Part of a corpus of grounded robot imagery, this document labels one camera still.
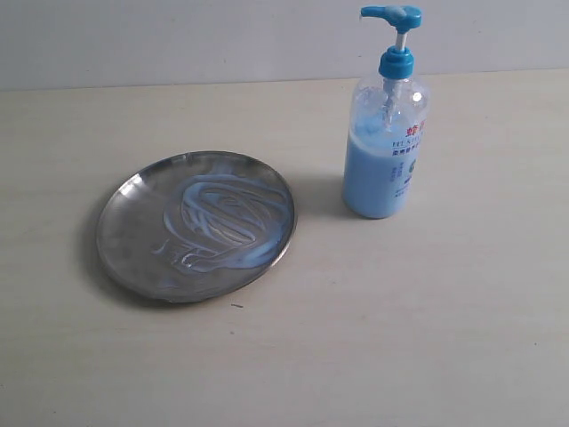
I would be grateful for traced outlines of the blue soap pump bottle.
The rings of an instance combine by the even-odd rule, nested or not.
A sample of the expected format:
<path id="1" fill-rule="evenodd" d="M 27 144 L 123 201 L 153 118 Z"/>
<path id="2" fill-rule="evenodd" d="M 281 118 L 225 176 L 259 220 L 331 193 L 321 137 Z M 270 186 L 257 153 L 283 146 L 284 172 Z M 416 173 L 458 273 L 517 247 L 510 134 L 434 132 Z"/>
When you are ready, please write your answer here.
<path id="1" fill-rule="evenodd" d="M 381 55 L 378 71 L 359 80 L 352 95 L 342 184 L 348 208 L 383 219 L 405 205 L 429 111 L 429 89 L 413 76 L 407 34 L 421 25 L 410 5 L 361 9 L 362 18 L 385 20 L 396 42 Z"/>

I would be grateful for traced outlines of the pale blue soap puddle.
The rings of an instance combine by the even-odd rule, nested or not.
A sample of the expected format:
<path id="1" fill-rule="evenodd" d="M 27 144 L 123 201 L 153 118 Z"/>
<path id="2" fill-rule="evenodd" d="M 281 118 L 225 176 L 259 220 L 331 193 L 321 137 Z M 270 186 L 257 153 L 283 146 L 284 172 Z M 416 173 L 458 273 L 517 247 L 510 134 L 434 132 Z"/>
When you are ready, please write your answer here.
<path id="1" fill-rule="evenodd" d="M 178 272 L 248 270 L 280 256 L 293 225 L 292 196 L 222 170 L 191 176 L 164 205 L 166 239 L 152 246 Z"/>

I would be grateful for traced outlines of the round stainless steel plate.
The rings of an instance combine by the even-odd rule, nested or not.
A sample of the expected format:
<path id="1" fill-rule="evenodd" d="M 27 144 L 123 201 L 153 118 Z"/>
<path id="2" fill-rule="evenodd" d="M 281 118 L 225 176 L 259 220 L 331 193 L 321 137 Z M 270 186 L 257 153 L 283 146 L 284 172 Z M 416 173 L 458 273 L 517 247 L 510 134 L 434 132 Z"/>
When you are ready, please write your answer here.
<path id="1" fill-rule="evenodd" d="M 285 234 L 279 258 L 272 264 L 184 275 L 151 253 L 152 246 L 166 239 L 164 205 L 182 181 L 222 170 L 288 190 L 292 196 L 293 225 Z M 261 277 L 288 249 L 296 222 L 290 186 L 271 166 L 235 152 L 194 151 L 155 162 L 127 179 L 100 213 L 96 246 L 105 272 L 127 291 L 159 302 L 195 303 L 230 294 Z"/>

